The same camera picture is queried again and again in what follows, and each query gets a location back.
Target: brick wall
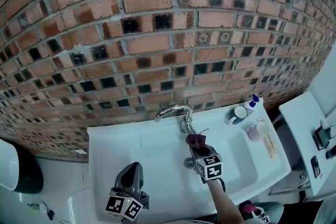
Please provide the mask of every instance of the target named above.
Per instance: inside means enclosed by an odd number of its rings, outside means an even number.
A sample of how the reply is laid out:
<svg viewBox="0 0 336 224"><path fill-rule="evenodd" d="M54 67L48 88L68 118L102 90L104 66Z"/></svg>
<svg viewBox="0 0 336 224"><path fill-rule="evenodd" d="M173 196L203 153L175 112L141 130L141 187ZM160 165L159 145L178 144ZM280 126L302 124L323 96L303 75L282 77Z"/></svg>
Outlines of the brick wall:
<svg viewBox="0 0 336 224"><path fill-rule="evenodd" d="M300 94L335 39L335 0L0 0L0 136L86 160L86 127Z"/></svg>

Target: white wall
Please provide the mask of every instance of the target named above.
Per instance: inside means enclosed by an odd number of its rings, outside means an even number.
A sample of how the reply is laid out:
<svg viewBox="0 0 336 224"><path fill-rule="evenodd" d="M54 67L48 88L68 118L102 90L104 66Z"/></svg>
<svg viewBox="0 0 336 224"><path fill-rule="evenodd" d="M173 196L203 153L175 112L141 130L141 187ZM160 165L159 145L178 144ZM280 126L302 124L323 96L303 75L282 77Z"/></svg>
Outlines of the white wall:
<svg viewBox="0 0 336 224"><path fill-rule="evenodd" d="M316 101L327 116L336 107L336 46L334 44L323 67L309 85Z"/></svg>
<svg viewBox="0 0 336 224"><path fill-rule="evenodd" d="M308 90L315 97L329 124L336 126L336 43L320 72L309 85ZM336 167L331 172L318 195L325 195L335 191Z"/></svg>

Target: human arm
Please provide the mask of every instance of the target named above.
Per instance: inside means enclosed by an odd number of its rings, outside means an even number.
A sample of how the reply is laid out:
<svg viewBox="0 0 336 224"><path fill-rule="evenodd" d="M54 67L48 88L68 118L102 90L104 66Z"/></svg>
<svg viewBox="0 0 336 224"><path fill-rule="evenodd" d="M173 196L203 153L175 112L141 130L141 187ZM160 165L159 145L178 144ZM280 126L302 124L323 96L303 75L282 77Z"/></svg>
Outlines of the human arm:
<svg viewBox="0 0 336 224"><path fill-rule="evenodd" d="M217 180L208 180L212 199L214 200L218 218L221 224L243 224L244 220L234 203L224 192Z"/></svg>

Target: soap dispenser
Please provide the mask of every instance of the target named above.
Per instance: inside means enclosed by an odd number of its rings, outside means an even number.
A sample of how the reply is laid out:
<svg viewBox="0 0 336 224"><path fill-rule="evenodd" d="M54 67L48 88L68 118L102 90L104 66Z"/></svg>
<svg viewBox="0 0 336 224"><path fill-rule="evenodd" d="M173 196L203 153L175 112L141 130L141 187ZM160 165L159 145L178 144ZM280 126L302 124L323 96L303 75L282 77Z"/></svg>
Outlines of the soap dispenser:
<svg viewBox="0 0 336 224"><path fill-rule="evenodd" d="M245 102L244 107L247 110L247 115L250 116L256 109L256 104L259 102L259 97L253 94L252 101Z"/></svg>

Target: drain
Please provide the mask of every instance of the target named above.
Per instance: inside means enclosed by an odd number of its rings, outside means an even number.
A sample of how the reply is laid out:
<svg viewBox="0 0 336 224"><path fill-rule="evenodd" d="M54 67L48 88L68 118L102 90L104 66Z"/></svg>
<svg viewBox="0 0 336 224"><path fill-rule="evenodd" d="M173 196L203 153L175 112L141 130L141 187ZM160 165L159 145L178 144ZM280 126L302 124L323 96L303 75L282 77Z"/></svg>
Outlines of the drain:
<svg viewBox="0 0 336 224"><path fill-rule="evenodd" d="M186 158L184 160L184 166L188 169L194 169L195 168L195 160L191 157Z"/></svg>

